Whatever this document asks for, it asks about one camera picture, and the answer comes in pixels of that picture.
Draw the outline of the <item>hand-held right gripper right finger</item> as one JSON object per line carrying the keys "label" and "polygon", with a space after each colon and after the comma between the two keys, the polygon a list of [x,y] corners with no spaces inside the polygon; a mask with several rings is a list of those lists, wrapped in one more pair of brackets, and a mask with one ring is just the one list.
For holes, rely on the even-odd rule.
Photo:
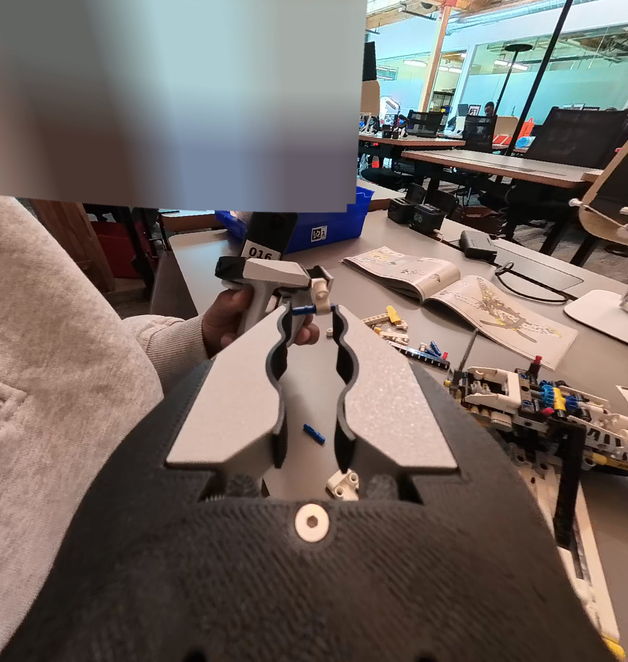
{"label": "hand-held right gripper right finger", "polygon": [[335,458],[359,492],[388,477],[397,492],[459,486],[459,466],[414,368],[347,307],[335,306]]}

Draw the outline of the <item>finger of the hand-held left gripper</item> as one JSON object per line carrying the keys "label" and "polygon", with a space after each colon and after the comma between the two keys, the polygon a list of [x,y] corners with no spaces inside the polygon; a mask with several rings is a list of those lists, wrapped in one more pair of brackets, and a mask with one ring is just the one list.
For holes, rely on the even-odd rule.
{"label": "finger of the hand-held left gripper", "polygon": [[332,291],[335,278],[327,269],[325,269],[320,265],[315,265],[312,268],[305,268],[303,266],[303,269],[307,272],[307,275],[309,276],[310,291],[314,291],[318,287],[317,283],[319,281],[325,281],[325,289],[327,291]]}
{"label": "finger of the hand-held left gripper", "polygon": [[243,282],[254,289],[306,291],[310,289],[311,277],[301,264],[294,261],[246,258],[243,267]]}

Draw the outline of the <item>person's left hand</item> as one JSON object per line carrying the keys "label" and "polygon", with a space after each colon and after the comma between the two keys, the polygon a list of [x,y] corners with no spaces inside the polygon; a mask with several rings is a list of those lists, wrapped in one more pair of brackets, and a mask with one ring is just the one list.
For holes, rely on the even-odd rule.
{"label": "person's left hand", "polygon": [[235,341],[243,315],[253,300],[253,288],[243,285],[238,290],[220,293],[201,320],[202,341],[209,358]]}

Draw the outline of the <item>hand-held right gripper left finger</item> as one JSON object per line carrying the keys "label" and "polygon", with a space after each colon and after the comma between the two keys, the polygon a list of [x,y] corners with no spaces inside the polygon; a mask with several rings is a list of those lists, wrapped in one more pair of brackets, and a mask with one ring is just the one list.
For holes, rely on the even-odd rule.
{"label": "hand-held right gripper left finger", "polygon": [[172,469],[210,474],[202,498],[220,498],[228,482],[259,484],[287,454],[285,397],[289,305],[282,304],[212,360],[166,458]]}

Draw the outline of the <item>wooden cabinet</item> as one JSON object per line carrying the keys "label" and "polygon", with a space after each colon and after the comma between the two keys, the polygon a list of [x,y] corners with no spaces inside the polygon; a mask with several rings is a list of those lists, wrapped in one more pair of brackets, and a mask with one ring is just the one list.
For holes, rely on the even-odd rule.
{"label": "wooden cabinet", "polygon": [[81,203],[28,199],[45,226],[103,294],[116,290],[116,279]]}

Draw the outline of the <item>black charger dock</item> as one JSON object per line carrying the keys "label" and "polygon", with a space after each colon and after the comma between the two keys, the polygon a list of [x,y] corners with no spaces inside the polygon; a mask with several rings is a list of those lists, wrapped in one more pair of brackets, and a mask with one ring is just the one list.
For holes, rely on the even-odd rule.
{"label": "black charger dock", "polygon": [[414,220],[415,207],[425,202],[427,188],[411,183],[403,198],[394,198],[387,209],[387,218],[400,225],[411,225]]}
{"label": "black charger dock", "polygon": [[436,190],[427,192],[424,202],[415,206],[410,229],[424,235],[434,235],[442,227],[443,220],[458,207],[457,198]]}

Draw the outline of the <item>black power adapter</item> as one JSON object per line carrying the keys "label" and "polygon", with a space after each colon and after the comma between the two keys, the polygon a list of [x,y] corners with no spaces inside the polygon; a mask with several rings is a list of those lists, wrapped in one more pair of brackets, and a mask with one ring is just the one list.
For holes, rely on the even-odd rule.
{"label": "black power adapter", "polygon": [[495,262],[497,247],[488,234],[476,230],[463,230],[459,237],[459,249],[470,260]]}

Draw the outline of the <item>long black lego beam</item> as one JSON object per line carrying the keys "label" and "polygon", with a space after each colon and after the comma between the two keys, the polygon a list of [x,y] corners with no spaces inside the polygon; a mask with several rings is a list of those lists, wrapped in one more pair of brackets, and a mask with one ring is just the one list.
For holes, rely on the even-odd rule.
{"label": "long black lego beam", "polygon": [[449,361],[447,359],[443,359],[441,356],[431,354],[429,352],[423,352],[421,350],[416,350],[414,348],[393,341],[387,341],[387,343],[409,359],[418,361],[420,363],[425,363],[444,371],[448,371],[450,369]]}

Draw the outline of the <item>white connector with blue pin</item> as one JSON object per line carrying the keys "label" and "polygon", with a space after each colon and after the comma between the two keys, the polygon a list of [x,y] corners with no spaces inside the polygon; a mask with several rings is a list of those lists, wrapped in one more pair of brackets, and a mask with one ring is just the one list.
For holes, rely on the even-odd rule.
{"label": "white connector with blue pin", "polygon": [[310,280],[308,286],[299,289],[291,297],[291,311],[295,317],[328,314],[332,310],[330,293],[332,281],[318,277]]}

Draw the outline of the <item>small white lego bracket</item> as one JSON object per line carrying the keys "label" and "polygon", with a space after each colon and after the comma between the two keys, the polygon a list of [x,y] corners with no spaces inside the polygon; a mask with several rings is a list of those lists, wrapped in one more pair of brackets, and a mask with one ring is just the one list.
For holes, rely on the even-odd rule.
{"label": "small white lego bracket", "polygon": [[326,481],[326,491],[336,501],[358,501],[359,476],[352,469],[339,470]]}

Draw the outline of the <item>black computer monitor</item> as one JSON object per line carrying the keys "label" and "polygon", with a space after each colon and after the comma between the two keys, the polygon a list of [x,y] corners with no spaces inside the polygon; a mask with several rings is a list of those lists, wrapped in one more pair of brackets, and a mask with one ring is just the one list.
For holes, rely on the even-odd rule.
{"label": "black computer monitor", "polygon": [[435,138],[440,126],[446,122],[446,113],[441,111],[413,111],[407,116],[407,134],[417,138]]}

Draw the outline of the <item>lego helicopter model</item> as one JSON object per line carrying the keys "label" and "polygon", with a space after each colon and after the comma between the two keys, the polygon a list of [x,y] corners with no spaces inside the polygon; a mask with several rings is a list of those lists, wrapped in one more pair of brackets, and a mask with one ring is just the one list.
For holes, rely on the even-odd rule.
{"label": "lego helicopter model", "polygon": [[564,381],[541,379],[539,355],[527,369],[467,368],[477,333],[444,386],[517,466],[589,619],[625,661],[581,477],[590,470],[628,477],[628,416]]}

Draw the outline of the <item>wooden office desk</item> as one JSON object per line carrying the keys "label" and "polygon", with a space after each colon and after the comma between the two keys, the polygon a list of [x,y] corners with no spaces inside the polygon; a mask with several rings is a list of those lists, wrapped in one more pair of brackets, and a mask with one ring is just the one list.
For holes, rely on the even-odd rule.
{"label": "wooden office desk", "polygon": [[457,148],[465,146],[466,142],[459,138],[447,137],[411,137],[406,138],[385,138],[377,134],[358,133],[359,142],[368,142],[370,144],[381,144],[399,147],[402,150],[424,150],[425,148]]}
{"label": "wooden office desk", "polygon": [[487,175],[500,175],[564,189],[574,188],[580,183],[593,183],[603,173],[603,170],[588,167],[468,150],[404,151],[401,156],[411,161],[433,163]]}

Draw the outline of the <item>open lego instruction booklet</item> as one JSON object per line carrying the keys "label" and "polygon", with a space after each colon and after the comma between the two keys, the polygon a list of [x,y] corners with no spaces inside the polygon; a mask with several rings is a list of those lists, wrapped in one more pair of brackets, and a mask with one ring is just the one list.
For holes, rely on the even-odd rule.
{"label": "open lego instruction booklet", "polygon": [[395,252],[383,246],[342,263],[376,282],[417,299],[446,305],[493,342],[557,369],[578,332],[525,307],[477,275],[462,277],[458,266],[438,258]]}

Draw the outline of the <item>black office chair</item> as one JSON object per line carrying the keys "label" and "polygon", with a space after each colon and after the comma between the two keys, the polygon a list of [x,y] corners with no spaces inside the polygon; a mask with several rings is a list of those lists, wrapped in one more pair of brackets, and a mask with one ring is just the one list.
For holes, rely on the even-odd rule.
{"label": "black office chair", "polygon": [[492,153],[496,116],[480,117],[467,115],[462,132],[464,150],[472,152]]}
{"label": "black office chair", "polygon": [[[549,112],[537,131],[524,160],[602,170],[618,148],[628,140],[628,111],[587,111],[560,109]],[[505,194],[507,205],[506,239],[514,237],[520,225],[535,220],[554,223],[551,234],[542,245],[549,252],[558,245],[563,233],[577,216],[569,200],[582,197],[589,183],[574,184],[570,189],[559,186],[512,180]]]}

